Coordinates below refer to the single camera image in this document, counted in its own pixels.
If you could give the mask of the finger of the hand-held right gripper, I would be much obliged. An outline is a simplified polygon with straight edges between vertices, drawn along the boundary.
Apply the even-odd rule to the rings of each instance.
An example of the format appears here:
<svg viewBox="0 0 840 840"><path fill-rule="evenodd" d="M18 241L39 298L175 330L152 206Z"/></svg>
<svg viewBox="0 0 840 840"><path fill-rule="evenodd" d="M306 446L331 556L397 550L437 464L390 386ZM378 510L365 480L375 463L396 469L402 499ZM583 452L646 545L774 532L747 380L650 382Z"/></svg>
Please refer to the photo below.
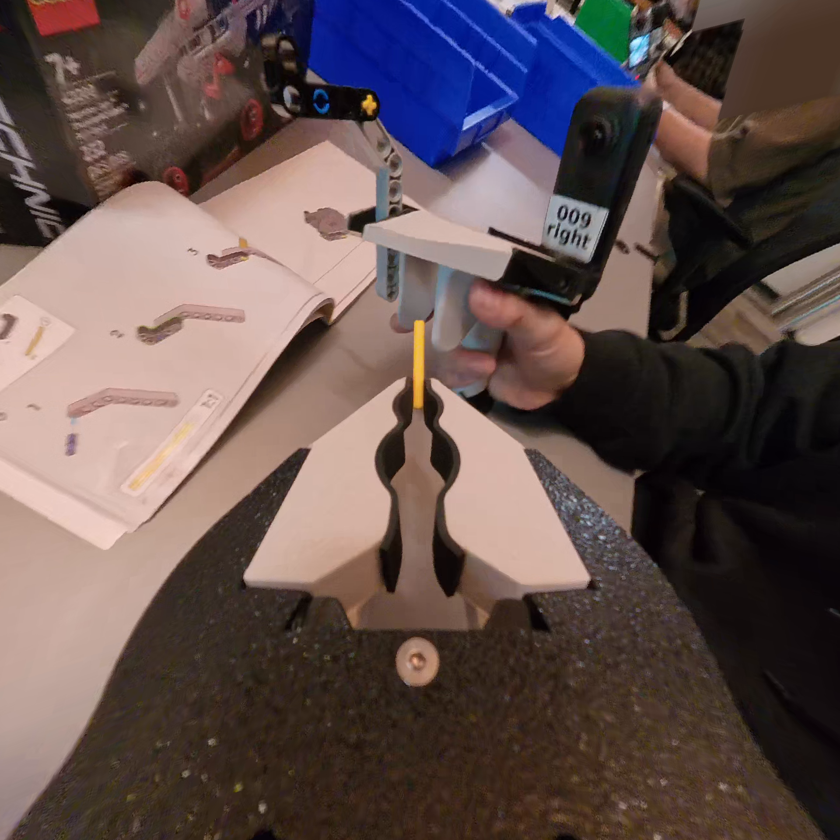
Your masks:
<svg viewBox="0 0 840 840"><path fill-rule="evenodd" d="M424 210L367 224L362 238L385 253L375 287L381 297L395 301L399 322L431 315L439 268L499 280L513 253L513 246L501 238Z"/></svg>

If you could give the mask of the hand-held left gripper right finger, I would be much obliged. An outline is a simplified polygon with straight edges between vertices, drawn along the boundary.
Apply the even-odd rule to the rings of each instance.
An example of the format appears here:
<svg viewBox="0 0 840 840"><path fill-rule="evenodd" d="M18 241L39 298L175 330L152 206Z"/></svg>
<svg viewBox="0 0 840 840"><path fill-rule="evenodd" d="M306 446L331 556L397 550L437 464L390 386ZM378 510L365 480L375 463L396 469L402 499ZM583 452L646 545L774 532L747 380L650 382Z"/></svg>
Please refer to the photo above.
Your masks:
<svg viewBox="0 0 840 840"><path fill-rule="evenodd" d="M435 503L433 562L469 628L501 608L529 623L527 599L582 591L591 581L525 447L435 379L425 383L430 463L443 481Z"/></svg>

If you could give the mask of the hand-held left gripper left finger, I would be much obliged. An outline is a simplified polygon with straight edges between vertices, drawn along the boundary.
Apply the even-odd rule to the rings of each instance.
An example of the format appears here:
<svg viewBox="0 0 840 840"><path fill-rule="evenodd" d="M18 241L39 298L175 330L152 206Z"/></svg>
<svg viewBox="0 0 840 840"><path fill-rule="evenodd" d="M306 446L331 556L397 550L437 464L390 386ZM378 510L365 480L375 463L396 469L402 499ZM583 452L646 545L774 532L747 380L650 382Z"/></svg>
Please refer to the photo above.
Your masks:
<svg viewBox="0 0 840 840"><path fill-rule="evenodd" d="M406 461L413 382L397 380L315 441L244 573L249 588L338 602L352 627L393 594L403 563L394 477Z"/></svg>

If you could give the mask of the black angled toy beam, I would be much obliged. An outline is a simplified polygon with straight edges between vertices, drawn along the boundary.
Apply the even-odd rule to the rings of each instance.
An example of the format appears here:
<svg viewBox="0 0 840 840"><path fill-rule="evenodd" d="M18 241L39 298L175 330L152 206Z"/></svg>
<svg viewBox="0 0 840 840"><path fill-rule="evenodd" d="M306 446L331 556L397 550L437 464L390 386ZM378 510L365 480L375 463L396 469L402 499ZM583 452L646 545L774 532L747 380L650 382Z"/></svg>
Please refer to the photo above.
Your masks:
<svg viewBox="0 0 840 840"><path fill-rule="evenodd" d="M309 82L298 56L297 45L289 36L262 35L259 44L264 78L273 105L284 109L292 118L355 123L370 121L360 110L360 103L369 91L378 98L373 90Z"/></svg>

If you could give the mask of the person's right forearm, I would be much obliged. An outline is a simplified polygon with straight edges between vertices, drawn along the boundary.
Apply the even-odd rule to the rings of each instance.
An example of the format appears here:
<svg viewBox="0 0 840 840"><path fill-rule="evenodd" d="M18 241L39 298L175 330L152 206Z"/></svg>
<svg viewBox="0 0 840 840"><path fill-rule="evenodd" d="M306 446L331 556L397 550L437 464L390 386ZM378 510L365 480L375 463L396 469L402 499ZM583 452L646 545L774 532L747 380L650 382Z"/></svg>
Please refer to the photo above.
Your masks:
<svg viewBox="0 0 840 840"><path fill-rule="evenodd" d="M838 513L839 344L762 353L584 335L559 423L606 463L792 511Z"/></svg>

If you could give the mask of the grey desk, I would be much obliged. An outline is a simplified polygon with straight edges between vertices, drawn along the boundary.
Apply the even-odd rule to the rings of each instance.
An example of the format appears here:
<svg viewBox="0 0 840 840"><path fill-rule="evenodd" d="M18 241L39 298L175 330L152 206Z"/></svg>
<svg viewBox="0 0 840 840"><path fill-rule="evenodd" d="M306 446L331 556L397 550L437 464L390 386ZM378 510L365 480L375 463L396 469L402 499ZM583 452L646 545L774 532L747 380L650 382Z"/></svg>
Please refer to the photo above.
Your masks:
<svg viewBox="0 0 840 840"><path fill-rule="evenodd" d="M210 201L325 140L372 168L348 123L300 120L192 199ZM538 240L560 159L520 125L504 123L441 170L400 148L414 203L473 228ZM572 323L645 335L650 284L648 260L619 249ZM331 327L303 330L167 504L107 551L2 496L2 838L76 745L123 646L178 561L288 456L405 371L411 342L390 330L391 313L369 289ZM490 417L630 528L634 478L545 422L508 409Z"/></svg>

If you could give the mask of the person's right hand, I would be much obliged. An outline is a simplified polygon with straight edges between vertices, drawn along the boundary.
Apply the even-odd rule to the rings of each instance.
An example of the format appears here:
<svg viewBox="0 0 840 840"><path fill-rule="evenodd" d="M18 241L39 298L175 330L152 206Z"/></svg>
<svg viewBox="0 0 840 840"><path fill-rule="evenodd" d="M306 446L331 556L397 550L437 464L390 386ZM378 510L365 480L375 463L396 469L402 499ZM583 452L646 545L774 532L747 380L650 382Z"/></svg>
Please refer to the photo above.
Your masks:
<svg viewBox="0 0 840 840"><path fill-rule="evenodd" d="M543 408L572 386L585 343L559 313L483 279L473 281L467 302L481 324L502 332L500 348L496 354L433 350L435 378L454 391L483 385L493 401L522 411Z"/></svg>

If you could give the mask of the blue plastic bin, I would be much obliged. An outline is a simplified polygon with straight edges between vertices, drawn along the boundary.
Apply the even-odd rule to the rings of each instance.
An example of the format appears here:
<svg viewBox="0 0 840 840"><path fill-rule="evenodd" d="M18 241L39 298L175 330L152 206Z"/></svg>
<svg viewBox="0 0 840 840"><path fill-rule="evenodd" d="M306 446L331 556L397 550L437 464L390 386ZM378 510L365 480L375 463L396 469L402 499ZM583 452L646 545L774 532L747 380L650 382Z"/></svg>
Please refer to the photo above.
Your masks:
<svg viewBox="0 0 840 840"><path fill-rule="evenodd" d="M438 167L510 117L536 50L485 1L316 1L310 69L370 88L388 133Z"/></svg>
<svg viewBox="0 0 840 840"><path fill-rule="evenodd" d="M536 47L511 116L556 154L564 149L573 110L591 89L638 88L638 80L588 35L561 18L535 28Z"/></svg>

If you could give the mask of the black device with screen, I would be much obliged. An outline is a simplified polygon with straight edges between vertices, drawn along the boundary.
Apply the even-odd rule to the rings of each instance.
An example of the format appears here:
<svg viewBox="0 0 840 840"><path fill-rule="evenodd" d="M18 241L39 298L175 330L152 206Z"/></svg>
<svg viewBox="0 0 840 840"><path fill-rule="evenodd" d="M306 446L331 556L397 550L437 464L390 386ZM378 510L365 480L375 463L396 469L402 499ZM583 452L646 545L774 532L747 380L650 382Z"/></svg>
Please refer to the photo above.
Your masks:
<svg viewBox="0 0 840 840"><path fill-rule="evenodd" d="M647 74L654 63L662 35L661 28L651 29L629 42L627 71L636 79Z"/></svg>

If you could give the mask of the green bin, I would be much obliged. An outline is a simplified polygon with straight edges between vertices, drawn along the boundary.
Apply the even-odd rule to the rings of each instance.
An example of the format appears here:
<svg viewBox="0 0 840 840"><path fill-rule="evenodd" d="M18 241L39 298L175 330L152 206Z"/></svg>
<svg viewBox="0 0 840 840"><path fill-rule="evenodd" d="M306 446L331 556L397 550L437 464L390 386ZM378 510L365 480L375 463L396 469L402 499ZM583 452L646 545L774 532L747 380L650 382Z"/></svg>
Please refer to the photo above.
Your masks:
<svg viewBox="0 0 840 840"><path fill-rule="evenodd" d="M574 25L620 65L627 62L635 5L628 1L582 1Z"/></svg>

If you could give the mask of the black flat panel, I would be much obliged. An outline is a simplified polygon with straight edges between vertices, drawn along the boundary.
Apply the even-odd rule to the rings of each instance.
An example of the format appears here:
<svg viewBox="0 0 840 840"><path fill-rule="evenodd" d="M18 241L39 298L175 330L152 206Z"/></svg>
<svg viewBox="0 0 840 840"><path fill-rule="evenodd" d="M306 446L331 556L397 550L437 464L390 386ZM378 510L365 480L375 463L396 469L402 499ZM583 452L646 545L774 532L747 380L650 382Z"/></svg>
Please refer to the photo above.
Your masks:
<svg viewBox="0 0 840 840"><path fill-rule="evenodd" d="M722 101L742 36L743 19L704 29L694 28L665 57L681 80Z"/></svg>

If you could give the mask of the black swivel chair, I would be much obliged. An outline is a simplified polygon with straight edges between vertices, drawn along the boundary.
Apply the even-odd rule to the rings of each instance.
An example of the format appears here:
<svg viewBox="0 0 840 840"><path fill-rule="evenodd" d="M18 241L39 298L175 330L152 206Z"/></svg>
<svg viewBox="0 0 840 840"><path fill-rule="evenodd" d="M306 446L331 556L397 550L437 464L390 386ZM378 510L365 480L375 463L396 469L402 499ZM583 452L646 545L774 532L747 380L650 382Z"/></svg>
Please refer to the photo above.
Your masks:
<svg viewBox="0 0 840 840"><path fill-rule="evenodd" d="M743 217L772 193L768 187L724 208L685 175L665 187L675 266L652 293L650 339L686 341L747 289L838 245L838 181L819 188L816 198L780 232L759 240L748 232Z"/></svg>

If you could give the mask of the open instruction booklet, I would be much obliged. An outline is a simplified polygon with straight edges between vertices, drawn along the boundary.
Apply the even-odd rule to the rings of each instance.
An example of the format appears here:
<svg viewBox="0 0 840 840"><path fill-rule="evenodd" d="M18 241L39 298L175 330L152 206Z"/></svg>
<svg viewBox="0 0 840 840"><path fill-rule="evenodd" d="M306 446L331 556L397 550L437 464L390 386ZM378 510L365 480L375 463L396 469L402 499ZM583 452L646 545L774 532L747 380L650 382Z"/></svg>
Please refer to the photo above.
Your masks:
<svg viewBox="0 0 840 840"><path fill-rule="evenodd" d="M375 279L383 185L323 142L202 204L159 182L2 285L1 489L106 550L165 504L315 321Z"/></svg>

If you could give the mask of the person's black jacket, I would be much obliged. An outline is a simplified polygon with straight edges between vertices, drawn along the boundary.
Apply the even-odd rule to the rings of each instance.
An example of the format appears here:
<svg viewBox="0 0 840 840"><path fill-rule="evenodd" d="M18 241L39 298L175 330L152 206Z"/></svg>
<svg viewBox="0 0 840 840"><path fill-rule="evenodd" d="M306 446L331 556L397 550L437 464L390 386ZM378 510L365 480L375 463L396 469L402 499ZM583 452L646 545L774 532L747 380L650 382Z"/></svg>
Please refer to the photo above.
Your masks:
<svg viewBox="0 0 840 840"><path fill-rule="evenodd" d="M637 480L633 535L688 606L766 758L839 834L838 461L700 491Z"/></svg>

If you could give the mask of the black toy set box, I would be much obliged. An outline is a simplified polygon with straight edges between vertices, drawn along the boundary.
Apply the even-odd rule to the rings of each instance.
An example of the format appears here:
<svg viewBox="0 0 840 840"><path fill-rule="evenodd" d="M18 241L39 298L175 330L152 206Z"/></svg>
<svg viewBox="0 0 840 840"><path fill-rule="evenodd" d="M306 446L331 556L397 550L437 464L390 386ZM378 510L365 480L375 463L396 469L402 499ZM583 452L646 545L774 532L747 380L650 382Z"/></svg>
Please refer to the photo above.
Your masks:
<svg viewBox="0 0 840 840"><path fill-rule="evenodd" d="M287 122L260 40L303 68L311 1L2 1L1 241L45 247L137 182L190 196Z"/></svg>

